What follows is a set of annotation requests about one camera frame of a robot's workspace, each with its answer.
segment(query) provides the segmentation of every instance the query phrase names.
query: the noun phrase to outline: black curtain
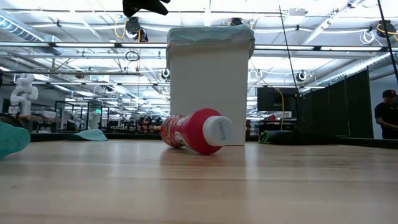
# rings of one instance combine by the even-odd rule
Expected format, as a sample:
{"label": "black curtain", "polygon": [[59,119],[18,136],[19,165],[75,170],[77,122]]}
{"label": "black curtain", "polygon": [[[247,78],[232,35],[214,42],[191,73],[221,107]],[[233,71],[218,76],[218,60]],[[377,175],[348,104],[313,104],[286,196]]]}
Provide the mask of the black curtain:
{"label": "black curtain", "polygon": [[303,96],[303,131],[327,136],[373,138],[369,72],[363,71]]}

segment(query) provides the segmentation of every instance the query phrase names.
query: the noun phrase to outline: teal cloth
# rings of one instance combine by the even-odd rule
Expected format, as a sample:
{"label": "teal cloth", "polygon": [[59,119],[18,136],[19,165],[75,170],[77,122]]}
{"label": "teal cloth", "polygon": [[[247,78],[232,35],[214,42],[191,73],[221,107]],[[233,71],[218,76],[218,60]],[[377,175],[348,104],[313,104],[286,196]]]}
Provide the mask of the teal cloth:
{"label": "teal cloth", "polygon": [[73,134],[69,139],[71,141],[107,141],[104,133],[99,129],[91,129],[80,131],[79,133]]}
{"label": "teal cloth", "polygon": [[23,150],[29,143],[30,134],[26,129],[0,121],[0,158]]}

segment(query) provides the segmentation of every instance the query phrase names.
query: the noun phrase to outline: wooden table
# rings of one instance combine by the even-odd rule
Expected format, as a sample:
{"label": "wooden table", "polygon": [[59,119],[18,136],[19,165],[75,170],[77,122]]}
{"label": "wooden table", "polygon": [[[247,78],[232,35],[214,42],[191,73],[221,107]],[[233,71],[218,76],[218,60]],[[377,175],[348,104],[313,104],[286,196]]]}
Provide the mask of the wooden table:
{"label": "wooden table", "polygon": [[0,161],[0,223],[397,223],[398,151],[38,142]]}

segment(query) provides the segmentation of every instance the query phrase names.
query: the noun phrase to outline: white robot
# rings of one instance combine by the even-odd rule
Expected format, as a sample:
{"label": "white robot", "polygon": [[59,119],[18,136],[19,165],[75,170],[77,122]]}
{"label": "white robot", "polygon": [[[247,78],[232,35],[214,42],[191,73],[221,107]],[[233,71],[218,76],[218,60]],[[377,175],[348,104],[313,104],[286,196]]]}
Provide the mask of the white robot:
{"label": "white robot", "polygon": [[15,90],[11,93],[10,107],[8,108],[9,114],[30,115],[30,106],[32,100],[37,100],[39,91],[36,87],[32,86],[35,80],[33,74],[21,74],[16,80]]}

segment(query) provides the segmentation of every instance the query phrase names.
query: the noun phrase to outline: bottle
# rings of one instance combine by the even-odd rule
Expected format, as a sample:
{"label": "bottle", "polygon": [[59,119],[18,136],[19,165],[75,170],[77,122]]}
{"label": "bottle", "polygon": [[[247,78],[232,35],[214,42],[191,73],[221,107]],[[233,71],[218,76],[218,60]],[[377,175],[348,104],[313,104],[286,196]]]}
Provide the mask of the bottle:
{"label": "bottle", "polygon": [[162,124],[160,135],[169,146],[187,146],[200,154],[209,155],[230,142],[233,124],[216,110],[205,108],[186,117],[169,116]]}

